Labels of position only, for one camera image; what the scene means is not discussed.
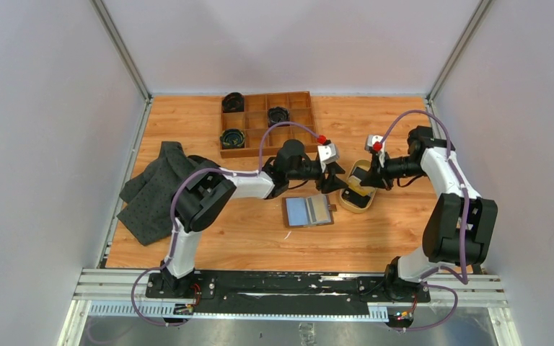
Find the yellow oval card tray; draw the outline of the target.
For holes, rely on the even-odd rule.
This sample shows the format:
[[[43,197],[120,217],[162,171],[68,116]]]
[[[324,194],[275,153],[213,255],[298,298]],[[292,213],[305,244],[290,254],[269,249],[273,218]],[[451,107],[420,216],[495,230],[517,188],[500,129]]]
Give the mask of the yellow oval card tray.
[[[347,187],[338,194],[340,204],[352,213],[366,212],[377,193],[376,187],[361,185],[362,179],[370,168],[370,161],[364,159],[356,161],[345,179]]]

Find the brown leather card holder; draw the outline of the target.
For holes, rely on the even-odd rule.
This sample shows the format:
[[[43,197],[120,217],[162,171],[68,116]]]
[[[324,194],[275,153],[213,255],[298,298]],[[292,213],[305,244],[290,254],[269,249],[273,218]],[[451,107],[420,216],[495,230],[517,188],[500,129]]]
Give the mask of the brown leather card holder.
[[[286,228],[306,228],[334,224],[337,207],[328,195],[290,197],[281,200],[283,224]]]

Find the gold VIP card 8835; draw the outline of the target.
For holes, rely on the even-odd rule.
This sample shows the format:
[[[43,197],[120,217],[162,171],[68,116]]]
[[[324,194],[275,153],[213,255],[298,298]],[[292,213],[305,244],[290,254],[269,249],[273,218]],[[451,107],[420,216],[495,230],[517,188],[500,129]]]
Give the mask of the gold VIP card 8835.
[[[365,178],[367,171],[362,167],[355,167],[348,177],[348,188],[360,196],[367,196],[374,193],[373,187],[362,186],[361,181]]]

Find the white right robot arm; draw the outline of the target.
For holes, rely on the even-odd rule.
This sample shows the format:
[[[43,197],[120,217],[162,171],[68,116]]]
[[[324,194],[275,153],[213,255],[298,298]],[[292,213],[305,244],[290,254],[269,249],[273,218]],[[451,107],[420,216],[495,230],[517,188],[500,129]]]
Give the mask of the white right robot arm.
[[[401,178],[426,177],[437,196],[421,245],[386,267],[382,290],[389,299],[401,301],[420,291],[422,281],[442,267],[465,270],[483,264],[498,206],[472,187],[453,145],[435,138],[430,127],[418,126],[409,132],[405,156],[389,157],[384,142],[379,135],[367,137],[365,149],[371,154],[371,166],[361,186],[391,190]]]

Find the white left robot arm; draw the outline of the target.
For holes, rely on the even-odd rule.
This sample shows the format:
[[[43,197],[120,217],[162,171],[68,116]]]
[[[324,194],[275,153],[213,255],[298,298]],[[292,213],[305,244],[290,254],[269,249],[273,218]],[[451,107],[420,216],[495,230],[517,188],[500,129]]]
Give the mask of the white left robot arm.
[[[339,178],[344,170],[338,159],[337,146],[320,138],[315,159],[308,157],[302,142],[287,140],[275,156],[255,171],[200,165],[180,183],[171,202],[170,248],[160,267],[164,288],[175,298],[189,294],[189,274],[195,267],[201,235],[230,200],[277,198],[289,189],[291,181],[313,181],[322,194],[343,189],[347,184]]]

